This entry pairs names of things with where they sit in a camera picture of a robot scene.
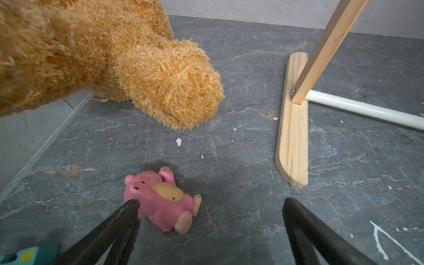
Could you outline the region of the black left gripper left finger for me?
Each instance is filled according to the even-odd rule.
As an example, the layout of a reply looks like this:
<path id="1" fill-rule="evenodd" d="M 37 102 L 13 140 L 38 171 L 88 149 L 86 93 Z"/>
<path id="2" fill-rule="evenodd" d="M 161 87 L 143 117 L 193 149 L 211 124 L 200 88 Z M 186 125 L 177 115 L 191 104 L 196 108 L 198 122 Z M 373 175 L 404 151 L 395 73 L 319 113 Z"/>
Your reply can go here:
<path id="1" fill-rule="evenodd" d="M 136 199 L 127 201 L 78 243 L 58 255 L 51 264 L 95 265 L 108 252 L 104 262 L 106 265 L 126 265 L 140 227 L 139 207 Z"/>

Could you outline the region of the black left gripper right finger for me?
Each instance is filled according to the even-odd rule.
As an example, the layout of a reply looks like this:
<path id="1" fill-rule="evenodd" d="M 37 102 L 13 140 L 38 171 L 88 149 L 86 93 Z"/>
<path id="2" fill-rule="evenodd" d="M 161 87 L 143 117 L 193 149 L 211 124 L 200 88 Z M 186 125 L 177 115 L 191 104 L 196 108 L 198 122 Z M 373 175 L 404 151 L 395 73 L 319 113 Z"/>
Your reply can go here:
<path id="1" fill-rule="evenodd" d="M 285 199 L 282 215 L 297 265 L 319 265 L 316 252 L 329 265 L 375 264 L 295 198 Z"/>

